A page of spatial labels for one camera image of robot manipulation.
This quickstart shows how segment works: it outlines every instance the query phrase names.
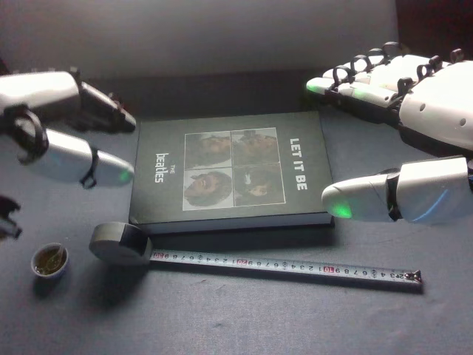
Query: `small bowl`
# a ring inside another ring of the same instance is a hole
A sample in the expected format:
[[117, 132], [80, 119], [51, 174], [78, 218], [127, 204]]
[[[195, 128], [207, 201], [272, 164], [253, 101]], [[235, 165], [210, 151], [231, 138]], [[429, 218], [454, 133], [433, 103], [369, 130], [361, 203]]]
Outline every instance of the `small bowl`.
[[50, 243], [50, 244], [46, 244], [45, 246], [42, 246], [40, 249], [38, 249], [34, 253], [33, 257], [31, 258], [31, 270], [33, 270], [33, 273], [37, 277], [41, 277], [43, 279], [54, 279], [54, 278], [60, 277], [64, 273], [64, 271], [66, 270], [67, 264], [69, 264], [69, 253], [67, 252], [66, 247], [64, 247], [64, 253], [62, 256], [62, 265], [60, 268], [58, 268], [58, 270], [54, 271], [51, 274], [42, 274], [41, 272], [36, 270], [36, 266], [38, 266], [41, 256], [43, 256], [48, 251], [52, 251], [52, 250], [57, 251], [60, 247], [61, 247], [60, 243]]

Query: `tape measure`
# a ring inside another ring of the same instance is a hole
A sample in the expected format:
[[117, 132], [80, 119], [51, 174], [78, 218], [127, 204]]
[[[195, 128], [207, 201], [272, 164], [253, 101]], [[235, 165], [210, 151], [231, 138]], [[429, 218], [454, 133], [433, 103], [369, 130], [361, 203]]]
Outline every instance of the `tape measure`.
[[126, 223], [104, 223], [97, 226], [89, 244], [90, 251], [99, 259], [119, 265], [145, 265], [150, 262], [206, 265], [223, 268], [243, 268], [309, 274], [345, 279], [372, 280], [388, 283], [420, 285], [421, 272], [352, 266], [333, 263], [315, 263], [259, 257], [237, 257], [227, 254], [200, 253], [198, 251], [175, 251], [155, 249], [152, 242], [139, 228]]

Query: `gray tablecloth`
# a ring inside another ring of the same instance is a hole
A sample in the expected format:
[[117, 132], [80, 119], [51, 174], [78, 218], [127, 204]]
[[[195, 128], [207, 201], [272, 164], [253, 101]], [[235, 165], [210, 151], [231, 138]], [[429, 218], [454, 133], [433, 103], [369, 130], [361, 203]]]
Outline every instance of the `gray tablecloth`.
[[[428, 157], [387, 126], [333, 109], [323, 109], [321, 119], [334, 181]], [[135, 159], [137, 132], [87, 138]], [[127, 221], [131, 186], [84, 191], [30, 173], [6, 138], [0, 152], [0, 191], [22, 204], [15, 217], [24, 228], [20, 240], [0, 247], [2, 355], [473, 351], [473, 218], [442, 226], [337, 220], [334, 229], [154, 240], [173, 249], [419, 268], [422, 294], [191, 267], [114, 268], [95, 259], [89, 239], [99, 223]], [[30, 258], [49, 242], [64, 243], [71, 263], [60, 282], [44, 284]]]

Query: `album cover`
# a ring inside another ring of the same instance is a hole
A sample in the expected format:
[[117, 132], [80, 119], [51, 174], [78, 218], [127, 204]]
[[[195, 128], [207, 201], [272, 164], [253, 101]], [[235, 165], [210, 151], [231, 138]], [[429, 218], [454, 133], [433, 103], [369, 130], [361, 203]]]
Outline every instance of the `album cover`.
[[329, 224], [316, 112], [144, 121], [129, 221], [148, 233]]

